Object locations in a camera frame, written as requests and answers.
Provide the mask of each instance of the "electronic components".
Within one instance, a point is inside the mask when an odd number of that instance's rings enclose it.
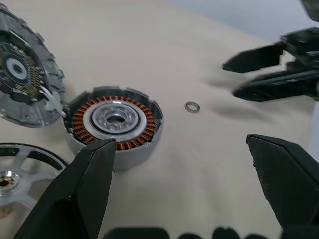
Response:
[[[43,38],[0,3],[0,113],[25,127],[44,127],[62,112],[63,72]]]
[[[159,105],[133,89],[94,88],[74,99],[68,108],[64,125],[71,150],[77,153],[91,142],[113,138],[115,171],[149,158],[163,127]]]

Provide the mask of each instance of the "center hub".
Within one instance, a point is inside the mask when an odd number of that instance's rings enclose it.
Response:
[[[28,70],[21,59],[16,56],[8,57],[6,67],[11,77],[19,82],[26,83],[28,81]]]
[[[12,187],[16,175],[11,171],[0,172],[0,191]]]
[[[101,132],[123,134],[137,126],[139,116],[129,105],[114,101],[97,107],[92,113],[92,123]]]

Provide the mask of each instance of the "electric motor stator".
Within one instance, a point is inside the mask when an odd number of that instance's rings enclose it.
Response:
[[[163,127],[159,105],[133,89],[94,88],[70,102],[65,113],[67,141],[74,153],[96,140],[116,140],[115,171],[147,160]]]

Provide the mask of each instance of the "white wall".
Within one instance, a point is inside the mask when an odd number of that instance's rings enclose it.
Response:
[[[170,0],[261,38],[314,26],[299,0]]]

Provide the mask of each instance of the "gray plastic cover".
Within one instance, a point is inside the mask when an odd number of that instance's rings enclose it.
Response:
[[[0,3],[1,35],[9,36],[7,37],[10,41],[9,46],[24,49],[32,56],[30,59],[34,60],[37,65],[36,69],[42,75],[41,86],[38,85],[38,87],[45,87],[54,97],[54,100],[52,100],[43,95],[39,99],[33,98],[33,101],[28,104],[23,101],[16,101],[10,94],[0,91],[0,113],[2,117],[25,127],[38,128],[53,124],[60,118],[60,113],[52,102],[65,104],[62,82],[64,75],[56,65],[53,54],[44,46],[42,36],[34,33],[25,21],[13,15],[2,3]]]

